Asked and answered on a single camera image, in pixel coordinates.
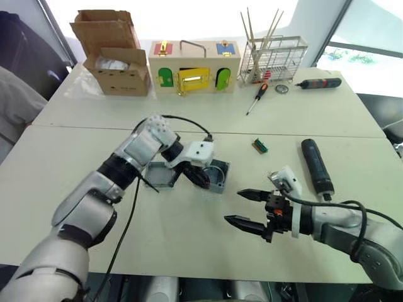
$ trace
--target yellow door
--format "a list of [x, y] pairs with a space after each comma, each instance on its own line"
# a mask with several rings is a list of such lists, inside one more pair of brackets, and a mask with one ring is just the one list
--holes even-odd
[[207, 88], [209, 75], [210, 69], [207, 67], [180, 70], [178, 77], [181, 92]]

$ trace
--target open cardboard box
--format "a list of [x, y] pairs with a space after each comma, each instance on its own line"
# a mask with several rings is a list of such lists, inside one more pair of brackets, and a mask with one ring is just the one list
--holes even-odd
[[101, 47], [141, 48], [127, 11], [82, 10], [70, 25], [87, 56]]
[[[123, 61], [129, 65], [127, 70], [97, 69], [99, 56]], [[150, 86], [145, 51], [133, 48], [100, 48], [99, 54], [91, 53], [83, 63], [94, 75], [102, 91], [114, 96], [146, 96]]]

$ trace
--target person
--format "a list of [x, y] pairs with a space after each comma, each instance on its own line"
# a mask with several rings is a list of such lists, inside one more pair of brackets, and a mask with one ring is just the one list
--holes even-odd
[[0, 67], [0, 164], [46, 103], [27, 83]]

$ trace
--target blue panel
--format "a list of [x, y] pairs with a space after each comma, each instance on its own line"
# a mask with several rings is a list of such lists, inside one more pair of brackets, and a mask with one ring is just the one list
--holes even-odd
[[226, 47], [223, 46], [220, 43], [217, 43], [217, 53], [219, 55], [222, 55], [223, 52], [229, 52], [232, 55], [235, 55], [235, 48], [234, 48], [234, 44], [228, 44]]

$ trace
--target screwdriver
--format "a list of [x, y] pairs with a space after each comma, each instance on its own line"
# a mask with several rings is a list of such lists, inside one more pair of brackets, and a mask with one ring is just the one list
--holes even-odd
[[333, 77], [331, 79], [312, 79], [304, 80], [301, 83], [296, 84], [302, 89], [318, 89], [318, 88], [334, 88], [341, 84], [341, 79], [338, 77]]
[[334, 194], [333, 183], [327, 173], [325, 164], [323, 163], [321, 153], [315, 141], [308, 138], [301, 143], [302, 153], [308, 165], [310, 178], [314, 185], [316, 194], [323, 197], [325, 201], [332, 200], [331, 195]]
[[266, 90], [267, 90], [267, 87], [268, 87], [268, 86], [267, 86], [266, 83], [264, 83], [264, 84], [260, 87], [260, 89], [259, 89], [259, 91], [258, 91], [258, 94], [255, 96], [254, 102], [253, 102], [253, 104], [251, 105], [251, 107], [249, 107], [249, 109], [248, 109], [246, 115], [248, 115], [248, 114], [252, 111], [254, 105], [256, 105], [256, 103], [257, 103], [257, 102], [260, 100], [260, 98], [264, 95], [264, 93], [265, 93]]

